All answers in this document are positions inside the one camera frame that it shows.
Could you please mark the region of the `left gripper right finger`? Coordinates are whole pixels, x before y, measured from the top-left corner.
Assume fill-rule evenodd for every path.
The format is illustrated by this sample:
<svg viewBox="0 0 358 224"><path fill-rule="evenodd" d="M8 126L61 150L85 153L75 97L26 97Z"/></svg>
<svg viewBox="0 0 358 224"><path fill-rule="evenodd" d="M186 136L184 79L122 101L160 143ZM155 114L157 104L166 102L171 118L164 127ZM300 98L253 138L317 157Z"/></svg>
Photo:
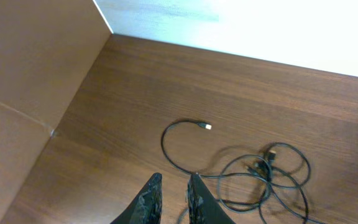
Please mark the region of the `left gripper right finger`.
<svg viewBox="0 0 358 224"><path fill-rule="evenodd" d="M198 174L191 175L187 196L191 224L234 224Z"/></svg>

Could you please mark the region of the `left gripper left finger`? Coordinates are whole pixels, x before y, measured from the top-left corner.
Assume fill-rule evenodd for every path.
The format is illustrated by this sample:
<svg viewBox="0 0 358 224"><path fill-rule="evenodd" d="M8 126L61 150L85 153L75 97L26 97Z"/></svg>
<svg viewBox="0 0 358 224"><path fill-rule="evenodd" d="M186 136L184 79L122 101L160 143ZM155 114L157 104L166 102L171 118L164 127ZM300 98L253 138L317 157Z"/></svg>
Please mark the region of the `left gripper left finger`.
<svg viewBox="0 0 358 224"><path fill-rule="evenodd" d="M156 172L111 224L160 224L161 216L162 174Z"/></svg>

